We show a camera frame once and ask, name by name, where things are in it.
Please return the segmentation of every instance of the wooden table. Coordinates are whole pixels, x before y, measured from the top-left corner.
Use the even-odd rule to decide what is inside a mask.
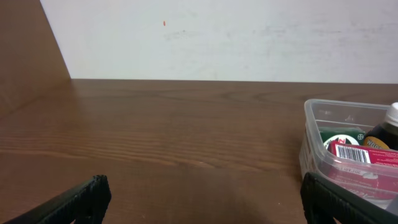
[[[0,222],[106,174],[104,223],[305,223],[304,101],[397,95],[398,85],[67,82],[0,120]]]

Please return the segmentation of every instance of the green package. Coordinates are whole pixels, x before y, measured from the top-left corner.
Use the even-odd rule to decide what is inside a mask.
[[[323,141],[323,145],[328,148],[329,143],[338,141],[344,144],[362,145],[366,134],[360,128],[331,128],[319,127],[319,132]]]

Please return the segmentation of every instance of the transparent plastic box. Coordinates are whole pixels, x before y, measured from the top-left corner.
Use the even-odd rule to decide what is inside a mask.
[[[336,157],[323,146],[318,129],[349,127],[368,132],[384,120],[389,106],[308,100],[304,107],[306,128],[299,155],[302,175],[316,172],[373,204],[388,208],[398,194],[398,168]]]

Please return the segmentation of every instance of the white bottle cap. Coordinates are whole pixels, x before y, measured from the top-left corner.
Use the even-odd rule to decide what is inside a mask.
[[[391,104],[386,113],[384,121],[398,127],[398,103]]]

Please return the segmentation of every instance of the wood grain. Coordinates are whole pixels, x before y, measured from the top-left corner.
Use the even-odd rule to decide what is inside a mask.
[[[39,0],[0,1],[0,118],[69,74]]]
[[[0,222],[106,174],[105,223],[305,223],[304,101],[397,87],[73,80],[0,120]]]

